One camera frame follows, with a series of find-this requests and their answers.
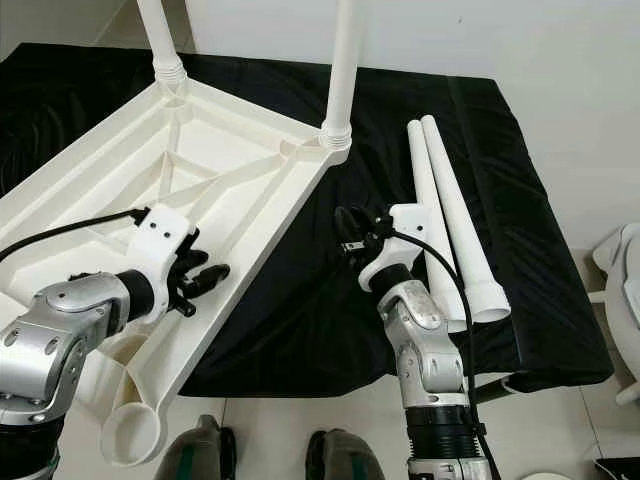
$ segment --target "white mounting bracket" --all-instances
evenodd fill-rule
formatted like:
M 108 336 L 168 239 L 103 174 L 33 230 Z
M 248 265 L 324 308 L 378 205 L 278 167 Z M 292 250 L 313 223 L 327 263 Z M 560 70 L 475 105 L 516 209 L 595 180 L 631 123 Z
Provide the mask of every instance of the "white mounting bracket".
M 397 204 L 391 207 L 389 215 L 393 217 L 393 228 L 400 233 L 425 241 L 428 223 L 428 211 L 424 205 L 417 203 Z M 422 248 L 406 240 L 391 237 L 384 241 L 382 251 L 373 262 L 362 269 L 358 276 L 360 287 L 370 292 L 369 282 L 380 270 L 391 265 L 402 263 L 411 270 L 413 262 L 422 252 Z
M 131 268 L 142 273 L 153 288 L 151 311 L 140 319 L 153 323 L 161 318 L 169 305 L 167 278 L 175 262 L 176 250 L 195 227 L 175 210 L 159 203 L 149 212 L 129 243 L 127 258 Z

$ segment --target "white pipe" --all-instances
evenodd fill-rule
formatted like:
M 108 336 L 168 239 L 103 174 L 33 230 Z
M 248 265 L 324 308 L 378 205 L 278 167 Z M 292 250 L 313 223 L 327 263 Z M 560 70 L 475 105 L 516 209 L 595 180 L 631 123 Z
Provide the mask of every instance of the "white pipe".
M 334 149 L 351 145 L 349 119 L 365 23 L 362 2 L 338 0 L 327 116 L 320 135 L 322 144 Z
M 473 320 L 500 320 L 511 313 L 511 307 L 502 286 L 493 278 L 434 118 L 424 116 L 422 128 Z
M 176 54 L 162 2 L 138 0 L 138 8 L 153 52 L 156 79 L 159 82 L 177 86 L 187 77 L 187 74 L 180 57 Z
M 435 248 L 455 271 L 456 267 L 451 254 L 444 218 L 442 217 L 438 191 L 431 171 L 429 152 L 427 151 L 424 131 L 420 122 L 411 120 L 407 125 L 407 133 L 409 135 L 416 198 L 418 203 L 428 211 L 428 221 L 424 226 L 426 242 Z M 449 332 L 465 330 L 467 326 L 464 322 L 464 308 L 453 280 L 440 262 L 428 252 L 425 252 L 425 262 L 429 279 L 429 292 L 433 301 L 440 307 L 447 318 Z

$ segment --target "floor tile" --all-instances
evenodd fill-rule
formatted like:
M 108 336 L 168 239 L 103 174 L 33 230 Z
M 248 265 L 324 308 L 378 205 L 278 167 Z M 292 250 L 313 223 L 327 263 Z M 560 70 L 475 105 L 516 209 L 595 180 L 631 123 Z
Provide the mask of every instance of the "floor tile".
M 617 352 L 610 352 L 614 375 L 581 387 L 600 449 L 605 457 L 640 456 L 640 404 L 619 406 L 616 394 L 634 379 Z
M 194 427 L 201 414 L 211 414 L 221 421 L 225 400 L 220 398 L 177 397 L 169 407 L 168 447 L 182 432 Z M 62 461 L 55 478 L 80 480 L 152 480 L 162 454 L 152 462 L 133 468 L 116 468 L 108 464 L 98 446 L 99 427 L 82 409 L 74 405 L 65 421 L 60 440 Z
M 229 399 L 225 425 L 238 440 L 239 479 L 300 480 L 309 438 L 343 428 L 364 438 L 389 480 L 406 478 L 409 456 L 395 377 L 339 398 Z
M 571 250 L 571 256 L 573 257 L 573 261 L 576 264 L 586 291 L 589 293 L 603 290 L 605 287 L 605 277 L 596 264 L 593 263 L 591 250 Z M 616 345 L 609 330 L 604 303 L 593 304 L 593 313 L 596 316 L 596 320 L 598 320 L 607 348 L 609 350 L 615 350 Z
M 191 38 L 191 36 L 189 36 L 189 39 L 187 40 L 187 43 L 185 43 L 184 47 L 182 47 L 182 52 L 184 53 L 198 53 L 196 52 L 196 46 L 193 43 L 193 38 Z
M 176 48 L 181 49 L 191 37 L 191 27 L 184 1 L 164 0 L 165 15 Z M 128 0 L 111 25 L 96 43 L 100 47 L 149 48 L 136 0 Z
M 591 250 L 571 250 L 571 256 L 587 292 L 602 290 L 605 284 L 605 276 L 597 265 L 593 263 L 591 252 Z
M 598 479 L 590 455 L 595 436 L 577 388 L 513 395 L 482 405 L 480 414 L 504 480 L 539 471 Z M 238 478 L 303 478 L 310 435 L 332 427 L 367 440 L 388 480 L 406 478 L 405 422 L 393 377 L 334 399 L 230 399 L 225 425 L 238 437 Z
M 596 480 L 596 439 L 578 388 L 510 395 L 479 407 L 504 480 L 536 472 Z

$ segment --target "metal joint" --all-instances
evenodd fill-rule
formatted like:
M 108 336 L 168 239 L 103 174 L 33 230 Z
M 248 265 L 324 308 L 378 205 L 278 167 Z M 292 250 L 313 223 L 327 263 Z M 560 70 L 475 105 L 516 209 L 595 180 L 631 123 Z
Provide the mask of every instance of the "metal joint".
M 489 462 L 484 457 L 409 460 L 409 474 L 433 480 L 491 480 Z
M 51 285 L 0 331 L 0 423 L 30 425 L 64 415 L 85 358 L 121 330 L 129 293 L 106 273 Z
M 396 354 L 404 406 L 464 405 L 462 358 L 424 284 L 408 280 L 378 303 Z

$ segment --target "black cloth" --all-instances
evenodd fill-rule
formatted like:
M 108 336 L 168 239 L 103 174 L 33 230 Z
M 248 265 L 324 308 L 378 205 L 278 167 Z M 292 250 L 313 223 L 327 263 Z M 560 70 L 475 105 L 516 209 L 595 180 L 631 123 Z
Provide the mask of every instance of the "black cloth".
M 639 480 L 640 457 L 635 458 L 600 458 L 596 460 L 596 468 L 601 472 L 603 479 L 613 480 Z
M 183 55 L 189 76 L 319 126 L 325 65 Z M 142 50 L 22 45 L 0 64 L 0 193 L 153 81 Z M 436 117 L 512 306 L 476 325 L 479 372 L 522 391 L 600 382 L 600 329 L 516 119 L 492 80 L 360 69 L 349 159 L 325 174 L 182 389 L 332 396 L 394 372 L 375 305 L 341 257 L 336 206 L 415 201 L 406 124 Z M 418 274 L 424 266 L 416 267 Z M 464 334 L 454 335 L 463 356 Z

